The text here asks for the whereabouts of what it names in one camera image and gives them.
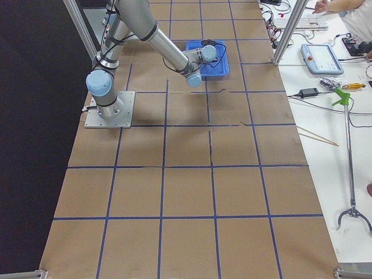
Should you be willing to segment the person's hand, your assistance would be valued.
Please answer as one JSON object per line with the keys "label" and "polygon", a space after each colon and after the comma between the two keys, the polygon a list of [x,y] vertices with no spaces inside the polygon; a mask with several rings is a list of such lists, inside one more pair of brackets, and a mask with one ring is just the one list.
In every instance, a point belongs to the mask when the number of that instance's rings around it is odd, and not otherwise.
{"label": "person's hand", "polygon": [[314,10],[313,10],[313,14],[319,14],[319,13],[323,13],[323,12],[327,12],[328,11],[328,1],[327,0],[321,0],[321,1],[317,1],[315,6],[314,6]]}

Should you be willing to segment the person's forearm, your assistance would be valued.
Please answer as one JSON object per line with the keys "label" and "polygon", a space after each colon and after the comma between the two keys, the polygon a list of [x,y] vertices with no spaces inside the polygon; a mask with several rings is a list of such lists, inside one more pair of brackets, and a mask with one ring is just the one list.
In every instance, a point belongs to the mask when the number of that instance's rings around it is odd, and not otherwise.
{"label": "person's forearm", "polygon": [[327,6],[328,12],[343,12],[354,10],[362,6],[364,0],[334,0],[330,1]]}

